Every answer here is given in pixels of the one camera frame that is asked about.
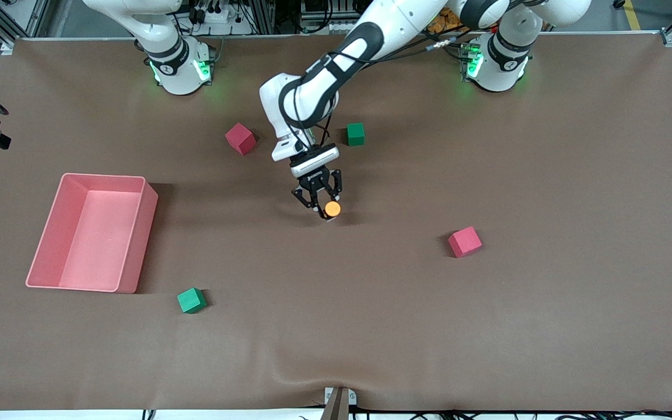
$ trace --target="table surface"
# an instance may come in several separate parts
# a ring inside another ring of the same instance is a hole
[[[346,385],[368,409],[672,410],[672,48],[541,37],[498,94],[441,53],[366,70],[331,122],[366,146],[341,147],[344,215],[323,223],[270,159],[258,86],[336,44],[229,40],[185,97],[129,42],[0,59],[0,409],[298,407]],[[66,172],[159,194],[135,295],[25,287]],[[452,258],[472,225],[483,250]],[[190,287],[212,306],[182,314]]]

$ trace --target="rectangular plastic container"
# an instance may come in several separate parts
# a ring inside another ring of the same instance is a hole
[[[136,292],[157,198],[141,176],[66,173],[27,287]]]

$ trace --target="cube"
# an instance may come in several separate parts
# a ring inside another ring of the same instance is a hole
[[[346,144],[349,146],[365,145],[365,126],[360,122],[346,125]]]
[[[227,143],[230,143],[230,146],[241,155],[247,155],[256,146],[256,137],[253,136],[253,133],[245,125],[239,122],[230,131],[227,131],[225,137],[227,138]]]
[[[450,247],[453,248],[456,258],[469,255],[481,247],[481,239],[478,239],[473,226],[453,233],[448,242],[450,242]]]
[[[195,287],[180,293],[178,303],[181,305],[181,310],[187,314],[198,313],[198,311],[206,308],[206,299],[203,293]]]

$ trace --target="orange disc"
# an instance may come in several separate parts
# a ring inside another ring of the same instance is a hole
[[[326,204],[323,210],[325,214],[328,215],[329,218],[335,218],[336,216],[341,214],[341,204],[335,201],[331,201],[328,202],[328,204]]]

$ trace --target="green cube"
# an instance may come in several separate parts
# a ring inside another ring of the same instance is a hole
[[[198,313],[206,308],[206,299],[203,293],[197,288],[185,290],[178,295],[178,303],[181,304],[181,310],[187,314]]]
[[[365,145],[365,126],[360,122],[346,125],[346,144],[349,146]]]

